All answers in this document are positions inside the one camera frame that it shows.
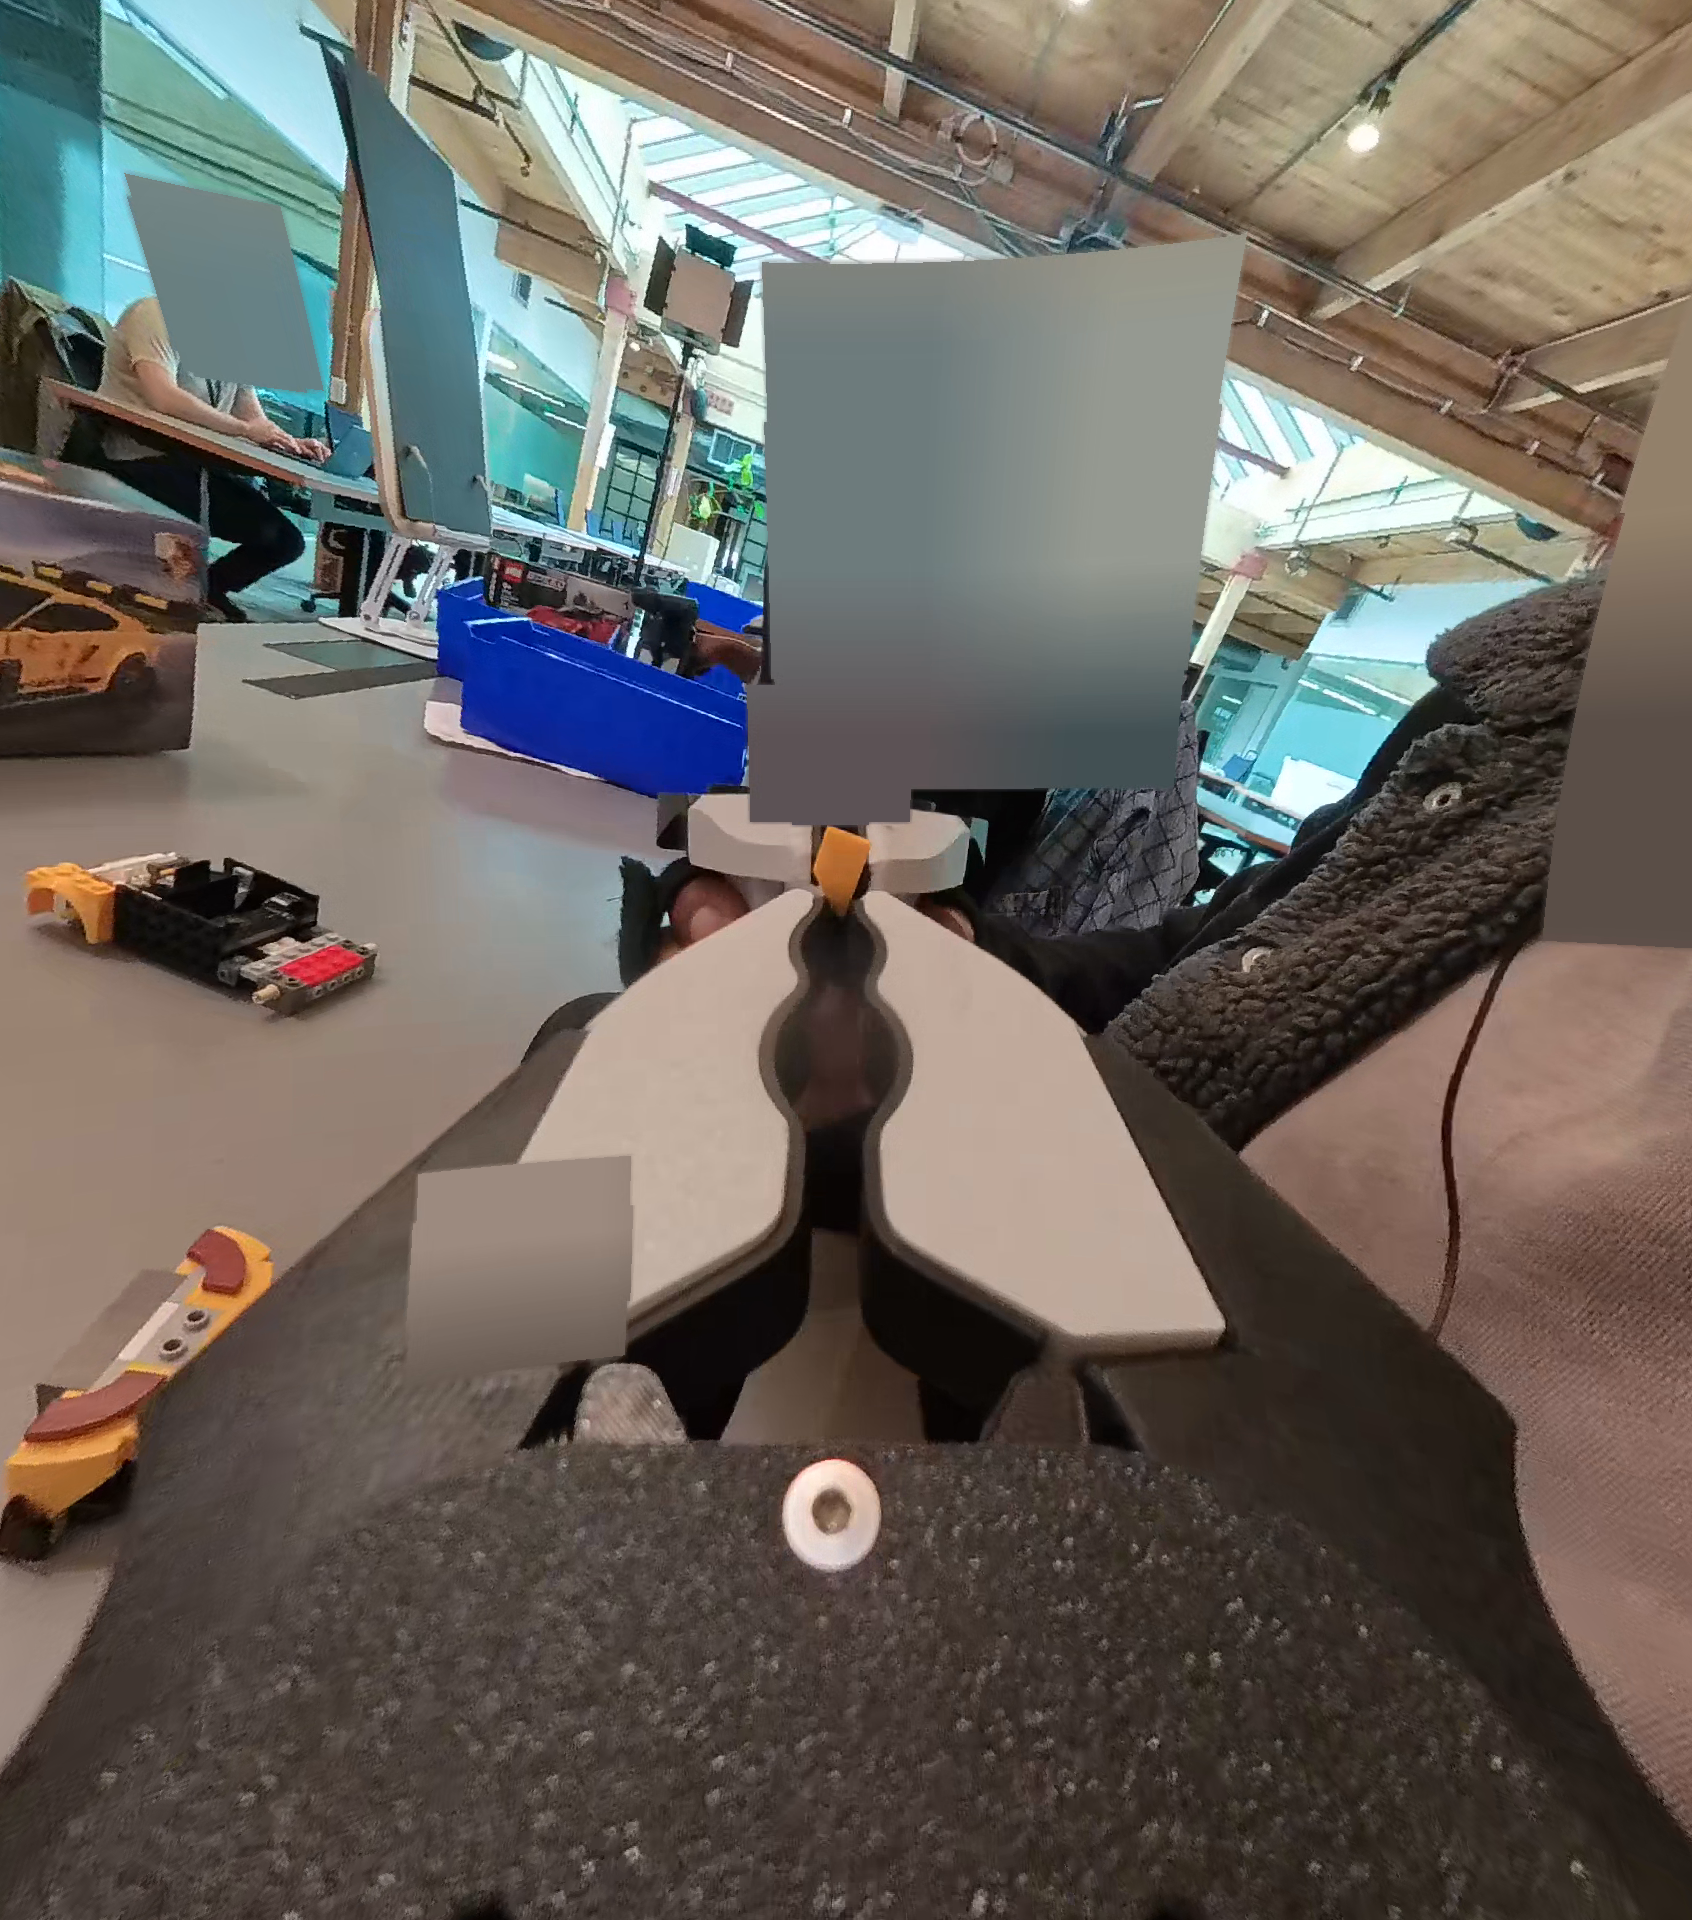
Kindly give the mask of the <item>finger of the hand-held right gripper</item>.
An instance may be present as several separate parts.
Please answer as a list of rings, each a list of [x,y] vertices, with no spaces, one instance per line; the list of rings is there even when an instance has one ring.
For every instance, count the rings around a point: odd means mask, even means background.
[[[864,891],[896,898],[952,894],[966,884],[976,849],[970,823],[957,812],[911,810],[895,823],[868,823]]]
[[[732,883],[747,900],[815,891],[816,828],[755,820],[753,803],[690,803],[684,837],[692,868]]]

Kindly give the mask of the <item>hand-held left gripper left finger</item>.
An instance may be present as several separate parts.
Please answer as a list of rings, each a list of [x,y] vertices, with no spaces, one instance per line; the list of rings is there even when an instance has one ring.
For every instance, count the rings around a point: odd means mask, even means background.
[[[694,1441],[724,1439],[813,1303],[807,1130],[784,1039],[809,996],[813,892],[783,889],[590,1015],[523,1164],[626,1189],[619,1343],[559,1357],[594,1382],[646,1371]]]

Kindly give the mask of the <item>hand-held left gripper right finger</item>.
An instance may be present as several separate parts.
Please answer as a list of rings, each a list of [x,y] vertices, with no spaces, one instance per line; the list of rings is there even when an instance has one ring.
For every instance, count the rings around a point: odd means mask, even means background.
[[[979,1425],[1040,1373],[1219,1352],[1224,1313],[1081,1026],[912,905],[871,894],[860,924],[895,1046],[860,1183],[874,1345]]]

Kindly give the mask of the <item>orange lego wheel arch assembly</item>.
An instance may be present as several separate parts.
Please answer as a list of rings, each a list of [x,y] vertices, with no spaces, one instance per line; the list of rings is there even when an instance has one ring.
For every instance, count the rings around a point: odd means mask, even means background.
[[[152,1407],[275,1282],[273,1248],[234,1226],[137,1276],[36,1391],[2,1467],[0,1563],[36,1567],[128,1507]]]

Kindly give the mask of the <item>black lego car chassis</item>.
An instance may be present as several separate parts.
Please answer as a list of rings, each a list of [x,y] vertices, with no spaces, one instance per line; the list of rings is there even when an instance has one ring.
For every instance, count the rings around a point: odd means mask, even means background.
[[[378,974],[378,946],[321,919],[317,892],[248,863],[154,853],[28,870],[25,908],[181,979],[294,1018]]]

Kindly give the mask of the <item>lego set box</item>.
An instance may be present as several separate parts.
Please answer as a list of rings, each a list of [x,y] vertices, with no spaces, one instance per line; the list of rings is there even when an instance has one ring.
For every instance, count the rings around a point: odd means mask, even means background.
[[[207,559],[193,519],[0,449],[0,758],[187,752]]]

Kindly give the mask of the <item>person's right hand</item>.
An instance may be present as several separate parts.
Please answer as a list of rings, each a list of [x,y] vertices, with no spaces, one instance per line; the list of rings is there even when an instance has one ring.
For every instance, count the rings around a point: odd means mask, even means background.
[[[750,903],[729,877],[694,874],[670,898],[658,942],[666,960],[701,946],[750,912]]]

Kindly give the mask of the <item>plaid shirt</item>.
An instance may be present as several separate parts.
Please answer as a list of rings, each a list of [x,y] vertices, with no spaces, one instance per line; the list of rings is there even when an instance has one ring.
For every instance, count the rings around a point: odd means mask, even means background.
[[[989,907],[1043,939],[1144,932],[1201,877],[1201,741],[1182,716],[1176,768],[1157,789],[1057,789]]]

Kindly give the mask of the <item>blue plastic bin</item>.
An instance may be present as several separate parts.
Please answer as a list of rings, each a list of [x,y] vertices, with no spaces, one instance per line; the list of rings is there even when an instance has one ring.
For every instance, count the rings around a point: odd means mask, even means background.
[[[518,754],[617,775],[662,796],[742,790],[747,686],[621,667],[554,634],[485,637],[460,686],[463,727]]]
[[[610,656],[619,667],[644,664],[683,680],[713,679],[723,691],[748,682],[753,667],[742,656],[764,637],[762,602],[696,584],[674,595],[653,588],[648,597],[656,605],[642,610],[634,595],[619,588],[566,576],[542,582],[528,574],[504,578],[497,588],[481,582],[448,588],[436,607],[439,670],[469,684],[479,641],[524,638],[535,630]],[[638,612],[646,624],[624,652]]]

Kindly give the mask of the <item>studio light panel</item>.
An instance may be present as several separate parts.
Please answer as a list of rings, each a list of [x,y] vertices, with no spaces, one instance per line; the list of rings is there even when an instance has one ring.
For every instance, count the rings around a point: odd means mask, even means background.
[[[756,285],[735,275],[738,246],[689,222],[681,244],[656,241],[640,311],[703,355],[742,345]]]

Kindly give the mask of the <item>black tilted board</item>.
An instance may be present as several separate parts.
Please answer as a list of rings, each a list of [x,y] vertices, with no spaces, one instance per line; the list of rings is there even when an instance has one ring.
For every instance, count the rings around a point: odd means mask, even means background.
[[[411,539],[479,549],[494,511],[453,166],[348,51],[322,55],[378,289],[376,484]]]

